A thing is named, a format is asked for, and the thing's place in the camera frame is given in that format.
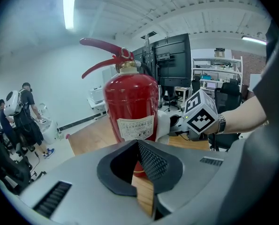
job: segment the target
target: white cube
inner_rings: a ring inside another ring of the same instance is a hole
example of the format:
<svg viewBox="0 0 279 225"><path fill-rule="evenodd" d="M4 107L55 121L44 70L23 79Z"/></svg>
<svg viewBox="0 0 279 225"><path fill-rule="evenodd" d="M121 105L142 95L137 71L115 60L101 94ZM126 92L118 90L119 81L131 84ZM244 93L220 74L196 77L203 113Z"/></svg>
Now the white cube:
<svg viewBox="0 0 279 225"><path fill-rule="evenodd" d="M219 119L215 102L202 89L186 101L183 117L183 124L197 134L201 134Z"/></svg>

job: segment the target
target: sneaker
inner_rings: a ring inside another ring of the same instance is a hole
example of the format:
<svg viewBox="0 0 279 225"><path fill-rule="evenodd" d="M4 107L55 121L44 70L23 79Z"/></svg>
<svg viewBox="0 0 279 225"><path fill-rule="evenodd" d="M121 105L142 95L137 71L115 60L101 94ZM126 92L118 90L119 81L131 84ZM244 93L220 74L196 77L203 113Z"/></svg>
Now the sneaker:
<svg viewBox="0 0 279 225"><path fill-rule="evenodd" d="M52 149L47 149L47 154L44 154L44 158L50 158L51 155L55 152L55 149L52 148Z"/></svg>

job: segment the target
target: wooden board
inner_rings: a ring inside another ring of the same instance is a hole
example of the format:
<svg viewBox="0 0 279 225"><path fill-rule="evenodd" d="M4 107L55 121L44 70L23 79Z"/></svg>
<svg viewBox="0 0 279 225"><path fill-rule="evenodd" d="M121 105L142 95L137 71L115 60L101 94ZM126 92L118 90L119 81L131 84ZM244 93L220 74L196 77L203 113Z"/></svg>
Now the wooden board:
<svg viewBox="0 0 279 225"><path fill-rule="evenodd" d="M107 116L72 134L68 140L75 155L94 151L117 143ZM180 136L170 137L169 145L181 148L209 150L208 141L186 141ZM151 216L153 206L153 184L145 178L133 176L132 185L137 188L137 200L139 204L146 213Z"/></svg>

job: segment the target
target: wristwatch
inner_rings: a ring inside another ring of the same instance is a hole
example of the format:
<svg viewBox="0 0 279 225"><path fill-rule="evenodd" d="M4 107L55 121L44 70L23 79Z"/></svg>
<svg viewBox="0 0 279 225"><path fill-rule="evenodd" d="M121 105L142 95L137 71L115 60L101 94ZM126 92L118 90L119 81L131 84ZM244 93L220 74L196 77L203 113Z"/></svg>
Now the wristwatch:
<svg viewBox="0 0 279 225"><path fill-rule="evenodd" d="M221 134L225 131L226 119L223 115L219 114L219 129L216 134Z"/></svg>

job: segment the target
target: fire extinguisher label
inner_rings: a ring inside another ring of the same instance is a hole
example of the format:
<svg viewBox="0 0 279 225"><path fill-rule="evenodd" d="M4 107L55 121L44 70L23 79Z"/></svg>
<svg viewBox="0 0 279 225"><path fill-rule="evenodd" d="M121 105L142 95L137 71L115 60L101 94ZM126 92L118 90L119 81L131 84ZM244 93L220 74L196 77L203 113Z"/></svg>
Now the fire extinguisher label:
<svg viewBox="0 0 279 225"><path fill-rule="evenodd" d="M154 116L141 119L117 119L121 137L125 141L133 139L147 139L153 134Z"/></svg>

